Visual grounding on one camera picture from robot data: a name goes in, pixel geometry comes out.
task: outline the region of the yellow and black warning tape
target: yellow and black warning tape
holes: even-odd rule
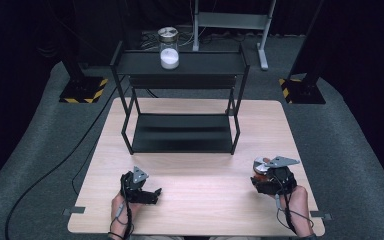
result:
[[[102,93],[104,92],[105,85],[107,84],[108,79],[102,79],[101,83],[99,84],[99,88],[96,90],[95,93],[91,93],[90,96],[87,97],[65,97],[60,98],[60,102],[65,103],[96,103],[98,102],[99,98],[102,96]]]
[[[302,82],[302,80],[299,79],[291,79],[291,81],[294,82]],[[290,89],[288,89],[287,83],[285,79],[279,79],[280,87],[282,88],[283,97],[285,98],[287,103],[293,103],[291,96],[290,96]]]

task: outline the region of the glass jar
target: glass jar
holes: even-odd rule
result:
[[[165,27],[158,30],[158,36],[161,66],[165,69],[175,69],[179,66],[179,50],[177,48],[179,32],[173,27]]]

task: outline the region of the white powder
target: white powder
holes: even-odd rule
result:
[[[179,53],[172,48],[161,51],[161,66],[165,69],[174,69],[179,66]]]

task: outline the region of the dark background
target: dark background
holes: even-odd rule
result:
[[[307,34],[319,2],[278,0],[270,34]],[[213,4],[201,1],[201,10],[211,11]],[[268,4],[220,1],[215,11],[261,14]],[[0,0],[0,169],[28,127],[50,70],[61,61],[46,7],[77,62],[94,66],[108,66],[120,39],[137,48],[142,30],[190,24],[186,0]],[[324,1],[291,71],[314,71],[316,60],[325,63],[317,74],[343,95],[384,168],[384,1]]]

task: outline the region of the gray carpet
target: gray carpet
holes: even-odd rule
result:
[[[268,71],[259,68],[255,51],[258,40],[248,37],[244,42],[252,64],[244,98],[282,103],[318,207],[333,217],[325,222],[322,239],[384,239],[384,172],[341,95],[320,79],[318,87],[325,105],[286,104],[278,79],[288,75],[303,38],[270,37],[266,44]],[[237,44],[233,40],[213,40],[201,44],[200,50],[232,50]],[[62,214],[75,204],[89,153],[110,107],[106,103],[117,97],[117,92],[112,94],[115,84],[109,68],[92,67],[84,72],[110,80],[99,102],[59,103],[69,76],[61,63],[56,65],[34,119],[1,170],[0,239],[5,238],[12,206],[39,179],[12,214],[8,225],[11,239],[104,239],[104,234],[70,233],[69,218]],[[206,91],[154,93],[160,97],[222,97]],[[145,92],[140,95],[149,97]]]

